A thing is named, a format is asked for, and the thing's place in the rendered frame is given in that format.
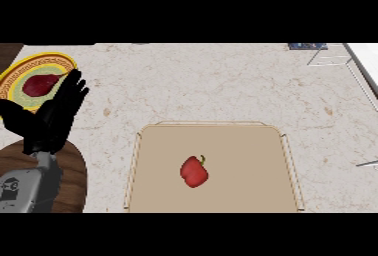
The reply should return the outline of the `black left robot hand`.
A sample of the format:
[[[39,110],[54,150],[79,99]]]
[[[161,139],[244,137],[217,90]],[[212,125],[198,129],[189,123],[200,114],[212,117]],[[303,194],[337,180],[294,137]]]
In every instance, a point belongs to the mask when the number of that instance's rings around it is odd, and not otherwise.
[[[65,146],[74,117],[89,93],[82,72],[74,69],[36,113],[8,99],[0,99],[0,117],[5,128],[24,137],[27,155],[36,152],[55,154]]]

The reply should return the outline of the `red tomato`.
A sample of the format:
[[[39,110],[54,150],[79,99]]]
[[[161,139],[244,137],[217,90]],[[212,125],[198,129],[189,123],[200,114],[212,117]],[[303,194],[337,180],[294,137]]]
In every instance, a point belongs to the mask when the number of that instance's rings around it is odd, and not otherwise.
[[[209,172],[204,167],[206,156],[191,156],[181,167],[181,177],[191,188],[201,186],[209,180]]]

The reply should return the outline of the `beige wooden tray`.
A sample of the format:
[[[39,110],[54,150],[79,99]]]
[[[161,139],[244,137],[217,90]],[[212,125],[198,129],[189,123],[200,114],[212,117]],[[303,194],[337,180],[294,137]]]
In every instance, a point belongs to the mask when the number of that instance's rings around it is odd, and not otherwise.
[[[181,177],[191,156],[206,156],[209,180],[197,188]],[[145,126],[124,208],[130,213],[303,211],[287,134],[260,122]]]

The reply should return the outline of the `dark red pear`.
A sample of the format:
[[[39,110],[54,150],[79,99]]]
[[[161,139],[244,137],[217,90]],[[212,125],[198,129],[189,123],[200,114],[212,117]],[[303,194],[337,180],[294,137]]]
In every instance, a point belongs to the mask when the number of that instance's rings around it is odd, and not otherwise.
[[[49,94],[54,86],[65,74],[34,75],[24,83],[23,91],[30,97],[42,97]]]

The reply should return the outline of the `yellow patterned plate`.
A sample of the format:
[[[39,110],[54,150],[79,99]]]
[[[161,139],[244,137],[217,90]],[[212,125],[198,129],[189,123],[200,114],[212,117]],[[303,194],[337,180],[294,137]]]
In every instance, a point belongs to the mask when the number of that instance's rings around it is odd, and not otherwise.
[[[37,112],[46,100],[52,99],[62,81],[73,69],[77,68],[74,59],[59,52],[45,52],[18,61],[0,74],[0,99],[18,103],[28,111]],[[39,93],[30,94],[24,89],[27,81],[36,76],[55,76],[56,83]]]

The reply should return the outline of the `dark brown wooden board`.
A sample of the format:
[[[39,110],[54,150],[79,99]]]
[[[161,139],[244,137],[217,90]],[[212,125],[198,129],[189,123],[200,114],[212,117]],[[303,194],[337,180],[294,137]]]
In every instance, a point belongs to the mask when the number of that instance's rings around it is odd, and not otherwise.
[[[0,176],[11,170],[37,166],[37,160],[27,156],[23,150],[23,140],[0,149]],[[56,153],[56,159],[64,175],[52,212],[82,213],[88,197],[88,168],[83,155],[70,141]]]

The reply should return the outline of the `dark brown wooden corner piece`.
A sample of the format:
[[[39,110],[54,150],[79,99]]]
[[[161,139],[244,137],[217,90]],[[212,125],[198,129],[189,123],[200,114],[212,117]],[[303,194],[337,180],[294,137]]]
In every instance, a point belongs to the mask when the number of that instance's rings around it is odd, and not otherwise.
[[[9,68],[23,47],[23,43],[0,43],[0,73]]]

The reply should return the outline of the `blue box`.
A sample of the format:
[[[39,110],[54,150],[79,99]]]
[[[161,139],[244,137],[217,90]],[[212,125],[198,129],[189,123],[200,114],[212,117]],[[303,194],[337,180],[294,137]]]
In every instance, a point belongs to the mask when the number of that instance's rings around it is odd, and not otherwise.
[[[328,50],[327,43],[288,43],[290,50]]]

